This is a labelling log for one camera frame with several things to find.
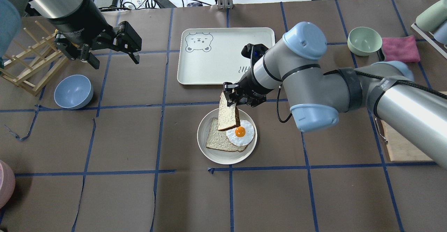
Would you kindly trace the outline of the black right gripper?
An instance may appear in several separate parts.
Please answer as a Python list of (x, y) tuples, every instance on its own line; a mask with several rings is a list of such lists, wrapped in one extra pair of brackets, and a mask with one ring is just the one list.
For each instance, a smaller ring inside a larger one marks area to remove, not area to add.
[(224, 82), (223, 93), (227, 106), (250, 105), (256, 107), (267, 101), (267, 88), (256, 80), (252, 68), (237, 83)]

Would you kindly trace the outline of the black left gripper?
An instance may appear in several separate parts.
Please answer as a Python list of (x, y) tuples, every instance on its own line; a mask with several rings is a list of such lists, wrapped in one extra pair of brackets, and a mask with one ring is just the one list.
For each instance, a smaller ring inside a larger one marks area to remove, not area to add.
[(59, 18), (51, 18), (59, 32), (54, 44), (68, 59), (79, 59), (99, 69), (100, 62), (91, 50), (111, 49), (129, 55), (132, 61), (140, 63), (139, 51), (142, 38), (127, 21), (112, 27), (92, 0), (82, 0), (75, 11)]

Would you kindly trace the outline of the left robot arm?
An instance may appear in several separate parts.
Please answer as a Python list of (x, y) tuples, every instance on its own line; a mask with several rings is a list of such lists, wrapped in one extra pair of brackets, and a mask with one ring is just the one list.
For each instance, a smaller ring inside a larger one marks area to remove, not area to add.
[(54, 43), (67, 58), (98, 69), (99, 60), (91, 51), (110, 49), (128, 54), (135, 64), (140, 62), (142, 38), (129, 22), (109, 25), (93, 0), (1, 0), (2, 57), (20, 30), (27, 5), (56, 28)]

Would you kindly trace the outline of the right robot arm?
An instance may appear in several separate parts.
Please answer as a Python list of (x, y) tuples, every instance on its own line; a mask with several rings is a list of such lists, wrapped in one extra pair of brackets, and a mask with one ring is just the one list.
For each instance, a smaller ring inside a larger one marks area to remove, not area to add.
[(323, 32), (311, 22), (296, 24), (271, 48), (246, 45), (241, 54), (250, 59), (251, 67), (238, 82), (223, 84), (227, 105), (256, 107), (282, 85), (301, 132), (332, 127), (339, 113), (366, 107), (446, 168), (445, 94), (415, 83), (407, 65), (399, 61), (324, 73), (319, 59), (326, 50)]

